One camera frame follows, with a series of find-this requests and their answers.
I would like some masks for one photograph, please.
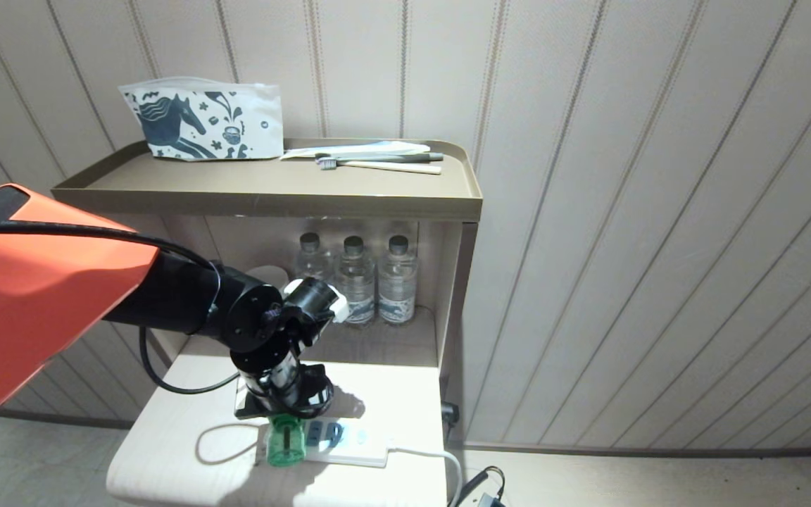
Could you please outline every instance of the plastic bottle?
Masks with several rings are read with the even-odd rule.
[[[380,260],[379,313],[390,324],[403,325],[415,315],[418,257],[410,253],[408,238],[395,235]]]
[[[351,314],[346,323],[358,327],[369,325],[374,318],[374,261],[357,235],[344,241],[334,284],[350,305]]]
[[[287,414],[268,421],[268,465],[293,466],[306,459],[306,424]]]
[[[296,278],[311,276],[319,280],[331,279],[331,260],[326,251],[321,250],[318,234],[305,233],[299,237],[299,253],[296,254],[294,270]]]

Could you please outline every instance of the water bottle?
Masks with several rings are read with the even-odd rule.
[[[331,261],[326,251],[321,250],[318,234],[305,233],[299,237],[299,253],[294,266],[296,278],[313,277],[329,280],[332,276]]]
[[[402,325],[415,315],[415,288],[418,283],[418,257],[408,250],[408,238],[390,238],[389,250],[380,260],[380,317]]]
[[[350,305],[350,318],[346,323],[359,327],[369,324],[374,318],[374,261],[357,235],[344,240],[335,285]]]

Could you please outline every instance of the floor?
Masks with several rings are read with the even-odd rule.
[[[468,478],[488,465],[505,473],[506,507],[811,507],[811,458],[599,458],[464,451]],[[492,475],[480,493],[493,495]]]
[[[106,471],[126,431],[0,418],[0,507],[113,507]],[[811,506],[811,458],[594,458],[464,451],[467,477],[497,465],[506,507]],[[491,478],[464,505],[495,494]]]
[[[113,507],[106,472],[126,430],[0,418],[0,507]]]

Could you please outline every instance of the white wall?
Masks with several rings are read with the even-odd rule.
[[[466,440],[811,447],[811,1],[0,0],[0,183],[138,140],[116,87],[171,75],[472,154]],[[258,230],[115,218],[207,256]],[[10,407],[131,420],[133,350],[97,325]]]

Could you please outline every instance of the bottle label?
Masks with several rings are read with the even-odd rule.
[[[380,317],[387,322],[401,323],[409,321],[415,314],[415,298],[405,301],[392,301],[380,296]]]
[[[349,301],[350,317],[346,322],[350,324],[363,324],[374,317],[374,298],[363,299],[362,301]]]

